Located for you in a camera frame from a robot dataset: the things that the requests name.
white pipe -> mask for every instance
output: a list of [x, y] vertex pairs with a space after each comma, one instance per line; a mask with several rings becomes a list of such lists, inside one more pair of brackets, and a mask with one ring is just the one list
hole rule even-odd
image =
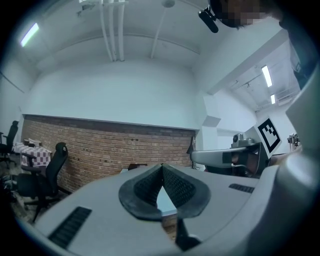
[[167, 13], [167, 8], [164, 8], [163, 14], [162, 14], [162, 17], [161, 17], [159, 26], [158, 26], [158, 30], [156, 31], [156, 34], [155, 34], [155, 37], [154, 37], [153, 46], [152, 46], [152, 51], [151, 51], [151, 59], [153, 59], [153, 58], [154, 58], [154, 55], [155, 55], [155, 51], [156, 51], [156, 47], [157, 47], [157, 42], [158, 42], [158, 38], [159, 38], [159, 33], [160, 33], [160, 30], [161, 30], [161, 27], [162, 27], [162, 23], [164, 22], [166, 13]]
[[113, 58], [111, 55], [111, 51], [110, 51], [109, 43], [108, 43], [108, 38], [107, 38], [107, 34], [106, 34], [105, 17], [104, 17], [104, 0], [101, 0], [101, 2], [99, 4], [99, 9], [100, 9], [100, 21], [101, 21], [101, 27], [102, 27], [102, 33], [103, 33], [104, 43], [105, 43], [105, 47], [106, 47], [106, 52], [108, 53], [110, 60], [113, 62]]
[[119, 43], [119, 55], [120, 61], [125, 60], [124, 52], [124, 17], [125, 17], [125, 4], [119, 6], [118, 14], [118, 43]]
[[[109, 0], [109, 4], [113, 4], [115, 0]], [[110, 42], [111, 42], [111, 54], [113, 61], [117, 60], [116, 54], [116, 42], [115, 42], [115, 30], [114, 30], [114, 6], [109, 6], [109, 33], [110, 33]]]

ceiling light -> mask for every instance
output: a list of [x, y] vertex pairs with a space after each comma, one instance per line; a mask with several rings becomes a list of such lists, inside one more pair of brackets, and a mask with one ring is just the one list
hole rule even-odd
[[24, 47], [27, 42], [29, 41], [29, 39], [38, 31], [39, 27], [38, 24], [35, 23], [30, 30], [28, 31], [28, 33], [26, 33], [26, 35], [24, 36], [24, 38], [21, 41], [21, 46]]
[[271, 103], [272, 103], [272, 104], [275, 104], [275, 103], [276, 103], [276, 97], [275, 97], [274, 94], [271, 95]]
[[268, 87], [272, 86], [271, 76], [270, 76], [268, 67], [267, 66], [263, 66], [261, 69], [262, 69], [262, 72], [264, 74], [264, 78], [266, 80], [266, 84], [268, 85]]

brick wall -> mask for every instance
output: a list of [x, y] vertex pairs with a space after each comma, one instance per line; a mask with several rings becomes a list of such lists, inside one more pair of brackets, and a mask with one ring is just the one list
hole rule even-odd
[[73, 192], [132, 163], [190, 166], [186, 152], [194, 135], [192, 130], [27, 115], [21, 138], [39, 140], [52, 152], [58, 142], [66, 143], [69, 157], [58, 184]]

checkered tablecloth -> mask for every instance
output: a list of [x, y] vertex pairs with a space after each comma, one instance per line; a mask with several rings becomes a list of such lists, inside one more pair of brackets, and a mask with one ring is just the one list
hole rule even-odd
[[[42, 146], [25, 146], [22, 142], [16, 142], [13, 147], [16, 153], [27, 153], [29, 155], [35, 156], [36, 159], [32, 159], [33, 166], [47, 166], [51, 161], [51, 151], [45, 149]], [[23, 166], [28, 166], [28, 158], [26, 156], [21, 157], [21, 164]]]

black office chair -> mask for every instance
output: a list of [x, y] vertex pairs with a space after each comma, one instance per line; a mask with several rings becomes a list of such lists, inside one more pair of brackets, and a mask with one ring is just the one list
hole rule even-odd
[[46, 199], [58, 194], [57, 176], [68, 157], [68, 149], [64, 142], [59, 142], [55, 146], [55, 153], [50, 163], [46, 167], [45, 176], [41, 174], [39, 168], [33, 167], [32, 159], [36, 157], [27, 153], [22, 153], [28, 158], [29, 166], [21, 166], [22, 170], [31, 174], [20, 173], [16, 177], [17, 192], [22, 197], [35, 198], [38, 200], [25, 202], [25, 206], [37, 206], [33, 222], [36, 220], [41, 208], [46, 208], [50, 203], [56, 202], [59, 198]]
[[[17, 166], [17, 163], [8, 157], [8, 154], [13, 153], [12, 148], [14, 146], [14, 139], [18, 131], [18, 123], [18, 121], [12, 122], [8, 136], [4, 136], [4, 133], [0, 132], [0, 155], [2, 155], [2, 157], [0, 157], [0, 162], [5, 162], [7, 169], [9, 169], [10, 163], [14, 163], [14, 165]], [[2, 144], [2, 136], [6, 138], [6, 144]]]

